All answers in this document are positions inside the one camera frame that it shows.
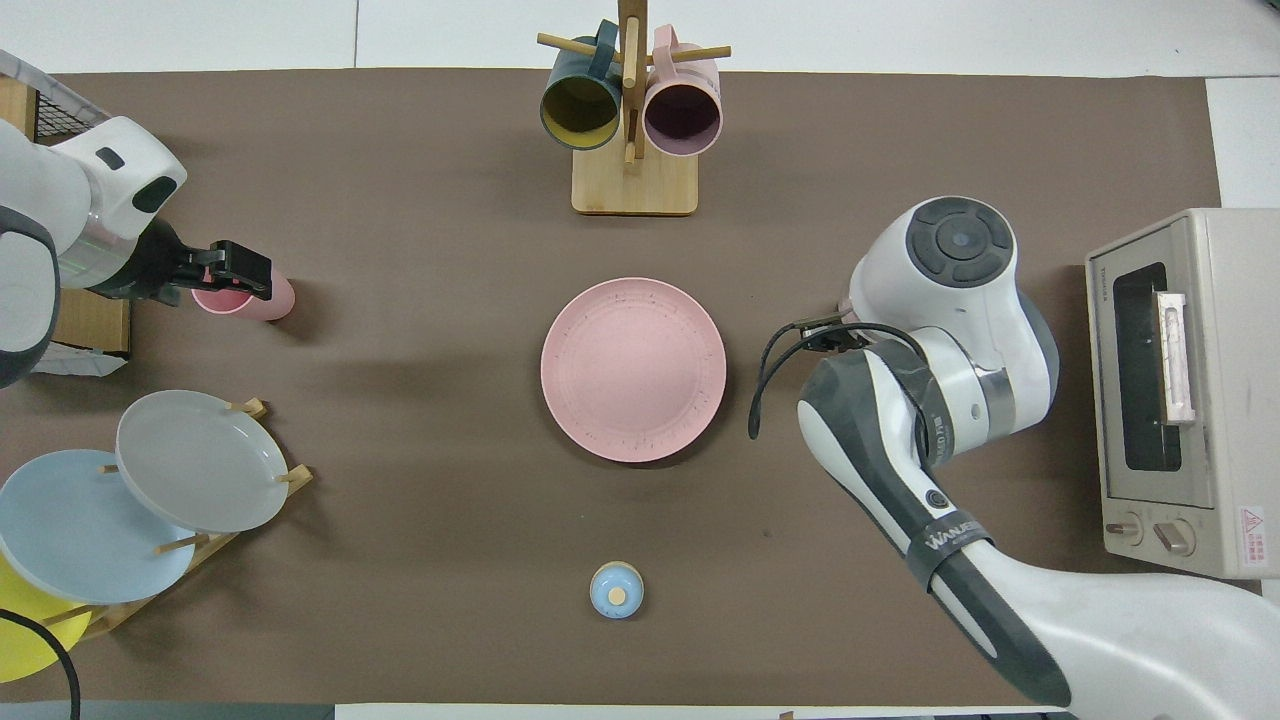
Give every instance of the brown tablecloth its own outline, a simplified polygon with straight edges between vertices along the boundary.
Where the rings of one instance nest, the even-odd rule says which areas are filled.
[[[829,310],[890,220],[986,200],[1062,355],[1048,420],[942,468],[1024,561],[1147,570],[1100,539],[1087,250],[1219,201],[1198,79],[753,74],[686,219],[580,217],[541,129],[545,72],[79,76],[191,179],[164,215],[191,245],[270,255],[278,324],[138,304],[105,379],[0,391],[0,477],[111,448],[156,389],[271,404],[316,480],[109,635],[73,652],[86,697],[279,702],[1020,703],[805,448],[800,357],[746,409],[763,342]],[[712,427],[668,461],[580,450],[541,400],[547,328],[579,291],[648,275],[696,297],[728,352]],[[591,573],[648,596],[598,616]],[[0,700],[64,696],[59,671]]]

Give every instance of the cup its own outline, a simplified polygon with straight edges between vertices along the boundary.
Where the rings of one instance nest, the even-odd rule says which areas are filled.
[[[653,33],[653,72],[641,117],[649,145],[668,155],[705,152],[719,137],[723,113],[716,60],[671,60],[672,53],[698,49],[680,42],[669,24]]]
[[[613,61],[618,26],[600,20],[595,37],[577,37],[595,45],[588,58],[561,50],[543,91],[543,127],[561,145],[572,150],[591,150],[618,132],[622,108],[622,68]]]
[[[259,300],[234,290],[193,290],[191,296],[196,305],[214,315],[234,315],[247,320],[279,320],[293,310],[293,286],[275,268],[271,268],[270,300]]]

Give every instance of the pink cup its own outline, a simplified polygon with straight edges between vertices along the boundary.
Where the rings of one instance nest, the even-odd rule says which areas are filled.
[[[716,60],[676,64],[672,53],[698,50],[676,40],[676,31],[662,26],[653,33],[653,72],[644,96],[644,135],[649,143],[668,155],[704,152],[721,131],[719,70]]]
[[[275,268],[271,268],[270,300],[259,300],[234,290],[193,290],[191,296],[196,305],[214,315],[234,315],[248,320],[279,320],[293,310],[293,286]]]

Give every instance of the warning label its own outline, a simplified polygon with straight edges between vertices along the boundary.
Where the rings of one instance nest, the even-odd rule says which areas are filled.
[[[1267,525],[1262,506],[1240,506],[1240,560],[1245,568],[1267,564]]]

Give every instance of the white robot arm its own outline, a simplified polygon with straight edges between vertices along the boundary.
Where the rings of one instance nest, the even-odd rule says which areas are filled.
[[[87,104],[3,51],[0,70]],[[159,140],[128,118],[87,117],[92,128],[51,147],[0,122],[0,388],[44,354],[59,287],[170,305],[178,287],[270,299],[269,259],[228,241],[187,247],[156,218],[187,179]]]
[[[1015,290],[1016,252],[1007,222],[974,200],[934,199],[899,218],[858,265],[844,305],[858,320],[909,331],[915,350],[890,338],[824,359],[799,402],[805,442],[1034,702],[1082,720],[1274,716],[1274,605],[1206,579],[1021,564],[928,471],[1048,410],[1057,352]]]

